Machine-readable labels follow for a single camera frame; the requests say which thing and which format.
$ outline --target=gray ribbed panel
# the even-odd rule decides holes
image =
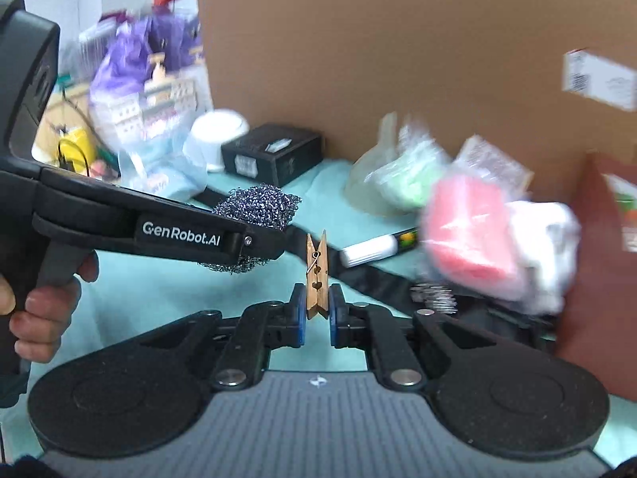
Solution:
[[[558,462],[506,461],[454,438],[424,399],[381,387],[369,372],[266,372],[216,395],[173,442],[121,460],[50,452],[66,478],[598,478],[592,453]]]

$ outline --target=metal bolt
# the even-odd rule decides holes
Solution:
[[[402,386],[413,386],[422,380],[420,372],[416,372],[410,368],[401,368],[394,370],[390,376],[392,381]]]
[[[239,386],[247,376],[236,368],[228,368],[217,374],[217,382],[223,386]]]

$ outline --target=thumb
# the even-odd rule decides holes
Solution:
[[[0,276],[0,315],[9,314],[15,309],[14,290],[9,283]]]

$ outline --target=pink sponge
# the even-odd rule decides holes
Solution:
[[[509,211],[497,185],[465,174],[436,184],[423,218],[432,262],[449,280],[502,300],[526,290],[509,231]]]

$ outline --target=black box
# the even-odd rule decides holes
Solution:
[[[281,124],[263,124],[221,146],[225,172],[284,186],[323,160],[320,133]]]

